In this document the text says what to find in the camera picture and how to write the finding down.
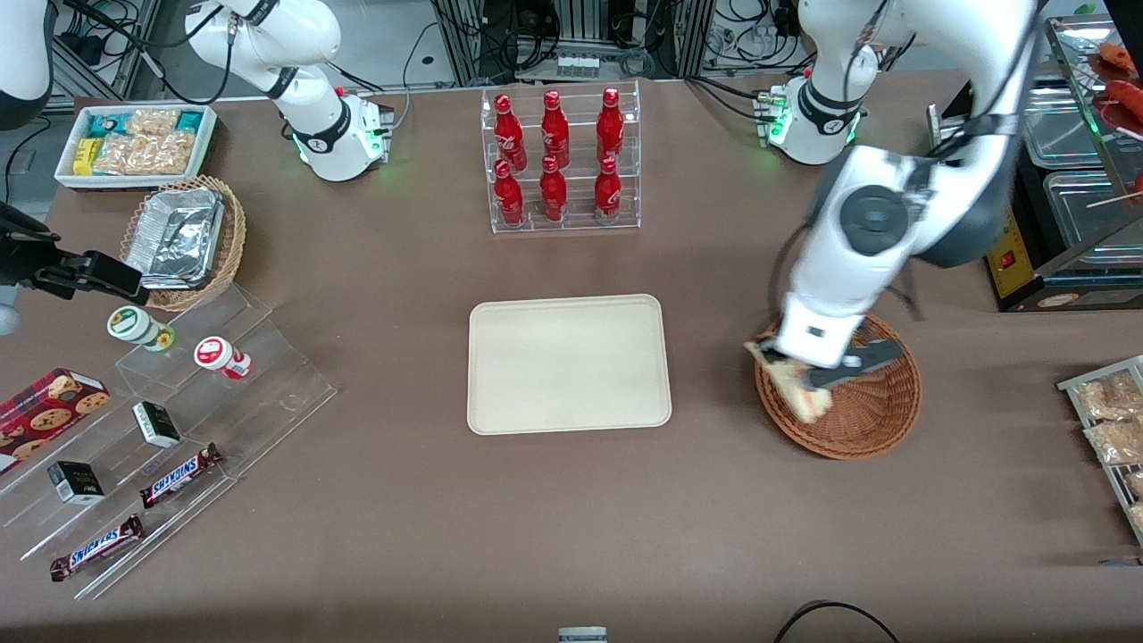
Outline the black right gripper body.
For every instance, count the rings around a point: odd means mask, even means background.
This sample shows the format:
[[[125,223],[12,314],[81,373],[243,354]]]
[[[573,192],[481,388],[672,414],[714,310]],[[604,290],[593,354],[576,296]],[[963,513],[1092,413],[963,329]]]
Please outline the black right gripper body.
[[[42,222],[1,204],[1,286],[26,286],[59,263],[55,235]]]

